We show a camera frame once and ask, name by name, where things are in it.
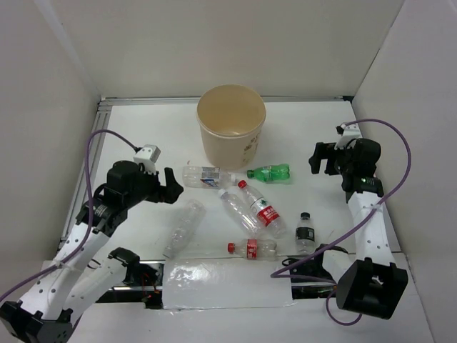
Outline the clear capless bottle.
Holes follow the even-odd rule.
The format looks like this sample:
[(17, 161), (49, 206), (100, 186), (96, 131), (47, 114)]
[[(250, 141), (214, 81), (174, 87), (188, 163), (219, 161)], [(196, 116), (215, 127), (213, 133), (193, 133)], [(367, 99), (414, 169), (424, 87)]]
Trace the clear capless bottle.
[(163, 256), (174, 259), (182, 252), (189, 245), (205, 215), (206, 208), (201, 202), (195, 199), (189, 200), (171, 230)]

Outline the cola bottle red cap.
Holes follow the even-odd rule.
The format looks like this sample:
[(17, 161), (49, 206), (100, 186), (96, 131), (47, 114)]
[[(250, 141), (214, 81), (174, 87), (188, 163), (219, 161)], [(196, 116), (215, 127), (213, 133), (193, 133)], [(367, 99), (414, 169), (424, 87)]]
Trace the cola bottle red cap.
[(228, 243), (227, 251), (247, 260), (275, 260), (277, 243), (270, 239), (244, 239), (239, 243)]

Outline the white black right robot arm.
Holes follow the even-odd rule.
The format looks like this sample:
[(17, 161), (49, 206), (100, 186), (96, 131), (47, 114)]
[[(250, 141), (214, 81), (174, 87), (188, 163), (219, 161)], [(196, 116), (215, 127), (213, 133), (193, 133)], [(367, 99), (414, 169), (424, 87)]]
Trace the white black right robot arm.
[(312, 174), (326, 162), (325, 174), (341, 175), (346, 203), (358, 230), (353, 261), (330, 248), (313, 260), (311, 271), (320, 280), (336, 281), (339, 309), (390, 319), (408, 284), (406, 270), (399, 268), (388, 243), (383, 207), (383, 186), (375, 178), (381, 146), (370, 139), (350, 139), (338, 145), (319, 142), (309, 159)]

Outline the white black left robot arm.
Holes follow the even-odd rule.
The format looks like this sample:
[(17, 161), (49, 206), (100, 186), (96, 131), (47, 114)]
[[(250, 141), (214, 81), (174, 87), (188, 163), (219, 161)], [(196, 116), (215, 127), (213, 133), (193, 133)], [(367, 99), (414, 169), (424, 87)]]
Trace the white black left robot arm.
[(143, 163), (118, 161), (76, 217), (76, 223), (52, 264), (31, 280), (33, 287), (19, 300), (4, 300), (1, 322), (22, 342), (67, 342), (82, 314), (118, 283), (135, 284), (140, 258), (117, 247), (89, 276), (82, 274), (97, 252), (124, 223), (128, 211), (143, 201), (175, 203), (184, 188), (173, 169), (164, 169), (165, 184)]

